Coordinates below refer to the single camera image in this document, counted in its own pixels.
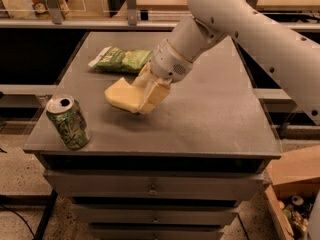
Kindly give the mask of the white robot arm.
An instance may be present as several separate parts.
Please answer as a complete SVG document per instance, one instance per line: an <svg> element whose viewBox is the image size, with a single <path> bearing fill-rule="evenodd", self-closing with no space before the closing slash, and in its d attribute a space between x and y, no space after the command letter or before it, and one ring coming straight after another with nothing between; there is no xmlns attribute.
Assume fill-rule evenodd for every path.
<svg viewBox="0 0 320 240"><path fill-rule="evenodd" d="M320 45L255 11L245 0L187 0L191 14L157 46L151 63L133 84L178 82L193 62L231 37L320 124Z"/></svg>

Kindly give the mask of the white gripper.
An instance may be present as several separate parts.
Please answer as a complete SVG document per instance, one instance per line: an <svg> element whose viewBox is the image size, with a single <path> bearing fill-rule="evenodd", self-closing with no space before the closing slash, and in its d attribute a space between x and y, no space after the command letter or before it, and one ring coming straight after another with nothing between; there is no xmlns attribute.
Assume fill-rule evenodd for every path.
<svg viewBox="0 0 320 240"><path fill-rule="evenodd" d="M143 66L132 83L133 86L142 89L138 112L150 113L169 95L171 83L162 79L182 81L192 68L193 63L185 60L168 39L163 39L154 50L151 63ZM162 79L152 79L153 74Z"/></svg>

